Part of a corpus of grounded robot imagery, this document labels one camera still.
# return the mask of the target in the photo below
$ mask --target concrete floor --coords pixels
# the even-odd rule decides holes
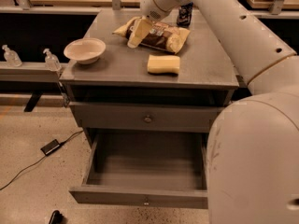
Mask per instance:
[[[29,96],[0,96],[0,187],[43,157],[40,148],[80,131],[60,97],[44,97],[31,113]],[[49,223],[54,210],[69,224],[207,224],[207,210],[78,204],[68,192],[82,182],[90,146],[80,134],[0,190],[0,223]]]

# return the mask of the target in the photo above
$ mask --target brown snack bag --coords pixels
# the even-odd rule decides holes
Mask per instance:
[[[140,17],[133,17],[126,24],[115,30],[113,34],[129,39],[137,19],[140,19]],[[142,40],[141,44],[175,54],[181,50],[190,33],[186,28],[175,27],[160,21],[153,21],[152,24],[152,29]]]

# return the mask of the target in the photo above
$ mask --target closed drawer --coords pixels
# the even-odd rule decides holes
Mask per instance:
[[[207,208],[199,133],[104,131],[95,136],[78,203]]]
[[[207,133],[217,107],[73,102],[78,126],[101,129]]]

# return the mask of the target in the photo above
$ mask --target white bowl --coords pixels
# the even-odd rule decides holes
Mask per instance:
[[[99,39],[82,38],[68,44],[64,49],[64,56],[81,64],[94,63],[105,49],[105,43]]]

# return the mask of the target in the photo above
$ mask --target pump bottle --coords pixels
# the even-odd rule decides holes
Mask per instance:
[[[57,56],[52,54],[49,49],[44,49],[44,54],[46,54],[45,62],[47,68],[50,71],[60,71],[62,66],[59,63]]]
[[[5,51],[4,58],[9,65],[21,66],[21,59],[16,51],[10,49],[7,45],[3,45],[2,49]]]

